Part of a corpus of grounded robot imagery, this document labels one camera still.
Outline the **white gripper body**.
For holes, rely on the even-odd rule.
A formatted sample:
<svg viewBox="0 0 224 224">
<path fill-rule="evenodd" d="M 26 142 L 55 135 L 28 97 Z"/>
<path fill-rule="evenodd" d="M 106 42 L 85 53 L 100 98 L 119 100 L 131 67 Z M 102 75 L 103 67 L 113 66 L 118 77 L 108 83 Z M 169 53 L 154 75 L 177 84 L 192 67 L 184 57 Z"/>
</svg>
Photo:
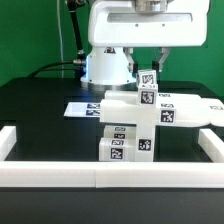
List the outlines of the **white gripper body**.
<svg viewBox="0 0 224 224">
<path fill-rule="evenodd" d="M 201 46 L 210 0 L 168 0 L 161 12 L 138 12 L 136 0 L 97 0 L 88 40 L 95 47 Z"/>
</svg>

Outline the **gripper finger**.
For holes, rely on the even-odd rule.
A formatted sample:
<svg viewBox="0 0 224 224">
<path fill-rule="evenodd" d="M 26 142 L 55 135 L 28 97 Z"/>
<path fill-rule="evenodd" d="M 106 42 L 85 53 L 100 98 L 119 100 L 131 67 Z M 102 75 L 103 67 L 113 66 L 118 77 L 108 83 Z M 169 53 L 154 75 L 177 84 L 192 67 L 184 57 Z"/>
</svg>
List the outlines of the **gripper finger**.
<svg viewBox="0 0 224 224">
<path fill-rule="evenodd" d="M 163 70 L 163 63 L 170 54 L 168 47 L 161 47 L 159 49 L 159 56 L 152 62 L 152 68 L 157 72 L 161 73 Z"/>
<path fill-rule="evenodd" d="M 127 58 L 128 61 L 128 70 L 130 73 L 137 73 L 138 72 L 138 63 L 133 60 L 132 54 L 133 54 L 133 49 L 129 47 L 124 47 L 123 52 Z"/>
</svg>

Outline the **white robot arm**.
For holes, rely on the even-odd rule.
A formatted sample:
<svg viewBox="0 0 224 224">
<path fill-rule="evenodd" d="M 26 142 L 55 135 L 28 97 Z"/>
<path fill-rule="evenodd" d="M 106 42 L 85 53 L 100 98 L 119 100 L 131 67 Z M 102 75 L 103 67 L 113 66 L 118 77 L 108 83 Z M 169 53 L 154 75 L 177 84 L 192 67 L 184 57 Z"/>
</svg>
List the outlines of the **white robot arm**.
<svg viewBox="0 0 224 224">
<path fill-rule="evenodd" d="M 90 0 L 84 86 L 124 87 L 135 82 L 135 47 L 158 47 L 157 70 L 172 47 L 206 40 L 211 0 Z"/>
</svg>

